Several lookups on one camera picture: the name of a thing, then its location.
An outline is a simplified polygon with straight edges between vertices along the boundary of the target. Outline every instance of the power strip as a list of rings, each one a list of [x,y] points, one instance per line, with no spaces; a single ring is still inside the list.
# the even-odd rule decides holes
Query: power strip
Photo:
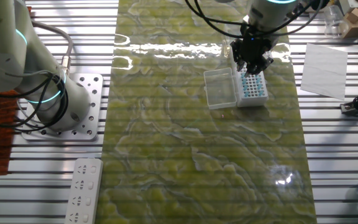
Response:
[[[65,224],[94,224],[102,169],[100,159],[75,161]]]
[[[237,106],[262,106],[269,99],[264,73],[245,77],[247,69],[234,71],[236,78]]]

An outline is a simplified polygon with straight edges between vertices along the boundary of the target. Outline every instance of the black cable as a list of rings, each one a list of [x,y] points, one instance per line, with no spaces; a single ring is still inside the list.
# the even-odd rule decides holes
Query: black cable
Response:
[[[257,34],[257,35],[254,35],[254,37],[262,37],[262,36],[265,36],[265,35],[270,35],[270,34],[273,34],[275,33],[276,31],[279,31],[280,29],[286,27],[287,25],[289,25],[291,22],[293,22],[295,19],[297,19],[299,16],[301,16],[303,13],[306,12],[306,10],[308,10],[310,8],[310,6],[316,2],[316,1],[320,1],[320,0],[314,0],[314,1],[311,1],[309,2],[309,4],[307,4],[300,12],[298,12],[295,16],[293,16],[290,20],[286,21],[285,23],[283,23],[282,25],[278,26],[277,28],[274,28],[270,31],[267,31],[267,32],[262,32],[261,34]]]
[[[65,56],[71,55],[71,51],[73,50],[73,39],[71,39],[70,35],[68,35],[66,32],[64,32],[61,29],[56,28],[54,26],[46,25],[46,24],[43,24],[41,22],[37,22],[34,20],[31,20],[31,23],[34,27],[39,27],[41,29],[49,30],[56,34],[62,35],[68,41],[68,48],[67,48],[67,52],[66,52]]]
[[[45,96],[45,93],[47,92],[47,88],[49,86],[49,83],[52,81],[52,79],[53,79],[53,76],[47,78],[47,82],[45,84],[44,89],[42,90],[38,105],[35,107],[34,112],[27,119],[25,119],[17,124],[0,124],[0,128],[17,128],[17,127],[22,126],[23,124],[26,124],[27,122],[29,122],[36,115],[38,110],[40,109],[42,101]]]
[[[189,6],[190,3],[188,2],[188,0],[185,0],[186,4]],[[197,10],[200,14],[200,17],[204,19],[204,21],[211,27],[213,28],[215,31],[218,31],[219,33],[223,34],[223,35],[226,35],[228,37],[232,37],[232,38],[242,38],[241,35],[234,35],[234,34],[229,34],[227,32],[224,32],[223,30],[217,28],[214,24],[212,24],[207,18],[206,16],[204,15],[203,11],[201,10],[200,8],[200,5],[198,4],[198,0],[194,0],[195,4],[196,4],[196,7],[197,7]]]
[[[33,129],[18,129],[18,128],[14,128],[14,130],[26,133],[26,132],[29,132],[29,131],[40,131],[42,129],[49,128],[49,127],[53,126],[54,124],[56,124],[57,122],[60,121],[60,119],[65,115],[65,113],[67,111],[67,108],[68,108],[68,94],[67,94],[67,91],[66,91],[65,92],[65,100],[62,100],[62,102],[60,104],[60,107],[59,107],[59,110],[57,111],[56,115],[52,118],[51,122],[45,124],[42,127],[37,127],[35,125],[26,123],[25,125],[27,125],[30,128],[33,128]]]
[[[294,34],[296,32],[298,32],[299,30],[302,30],[303,28],[305,28],[307,25],[309,25],[311,23],[311,21],[313,21],[313,19],[315,19],[315,17],[318,15],[318,13],[320,12],[320,9],[323,7],[323,3],[324,3],[324,0],[320,0],[320,3],[318,5],[318,8],[316,10],[316,12],[310,17],[310,19],[308,20],[308,22],[306,22],[305,24],[303,24],[301,27],[293,30],[293,31],[290,31],[290,32],[287,32],[287,33],[284,33],[284,34],[273,34],[275,36],[284,36],[284,35],[291,35],[291,34]]]
[[[186,4],[197,16],[199,16],[201,18],[203,17],[195,8],[193,8],[193,6],[188,1],[186,1]],[[206,16],[205,16],[205,18],[207,20],[209,20],[209,21],[217,22],[217,23],[232,24],[232,25],[239,25],[239,26],[242,25],[241,22],[222,21],[222,20],[219,20],[219,19],[213,19],[213,18],[209,18],[209,17],[206,17]]]

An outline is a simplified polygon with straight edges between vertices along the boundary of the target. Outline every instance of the gray cable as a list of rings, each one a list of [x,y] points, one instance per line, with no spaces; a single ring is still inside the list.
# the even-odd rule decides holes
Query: gray cable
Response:
[[[73,40],[71,39],[71,37],[64,31],[62,31],[61,29],[58,29],[54,26],[50,26],[50,25],[46,25],[43,24],[41,22],[37,22],[34,20],[31,20],[31,23],[34,27],[39,27],[41,29],[45,29],[45,30],[49,30],[51,32],[57,33],[62,35],[64,38],[66,38],[66,40],[68,41],[68,48],[67,48],[67,52],[65,54],[65,56],[70,56],[71,55],[71,51],[73,50]]]

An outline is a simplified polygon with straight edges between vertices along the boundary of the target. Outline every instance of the white paper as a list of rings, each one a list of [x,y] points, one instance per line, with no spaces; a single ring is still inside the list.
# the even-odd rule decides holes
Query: white paper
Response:
[[[301,90],[345,100],[346,70],[347,52],[308,44]]]

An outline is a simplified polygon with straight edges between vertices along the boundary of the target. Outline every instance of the cardboard box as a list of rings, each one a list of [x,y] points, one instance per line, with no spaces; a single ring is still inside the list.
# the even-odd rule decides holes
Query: cardboard box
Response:
[[[358,21],[358,9],[353,9],[353,11],[348,12],[345,15],[345,18],[351,23],[355,23]]]
[[[349,30],[344,34],[343,38],[358,38],[358,21],[355,23],[351,23],[346,17],[344,20],[347,22],[347,25],[349,26]],[[339,26],[342,30],[345,30],[346,27],[344,24],[341,24]]]

